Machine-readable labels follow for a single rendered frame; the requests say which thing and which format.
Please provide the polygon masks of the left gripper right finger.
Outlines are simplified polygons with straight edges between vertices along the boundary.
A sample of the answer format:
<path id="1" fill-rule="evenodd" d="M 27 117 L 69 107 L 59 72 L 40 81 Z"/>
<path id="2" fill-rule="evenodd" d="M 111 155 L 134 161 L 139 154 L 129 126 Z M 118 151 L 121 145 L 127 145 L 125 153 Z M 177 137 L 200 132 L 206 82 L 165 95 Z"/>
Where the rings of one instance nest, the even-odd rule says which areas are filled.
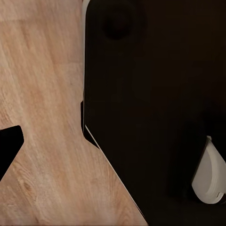
<path id="1" fill-rule="evenodd" d="M 216 125 L 211 141 L 226 162 L 226 127 Z"/>

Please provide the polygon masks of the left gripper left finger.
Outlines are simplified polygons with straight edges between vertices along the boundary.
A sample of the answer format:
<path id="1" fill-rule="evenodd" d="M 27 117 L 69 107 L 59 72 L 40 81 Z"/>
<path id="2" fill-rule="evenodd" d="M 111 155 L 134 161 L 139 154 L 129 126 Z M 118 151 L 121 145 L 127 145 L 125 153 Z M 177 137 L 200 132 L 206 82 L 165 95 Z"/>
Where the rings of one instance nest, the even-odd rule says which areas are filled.
<path id="1" fill-rule="evenodd" d="M 0 181 L 24 143 L 19 125 L 0 130 Z"/>

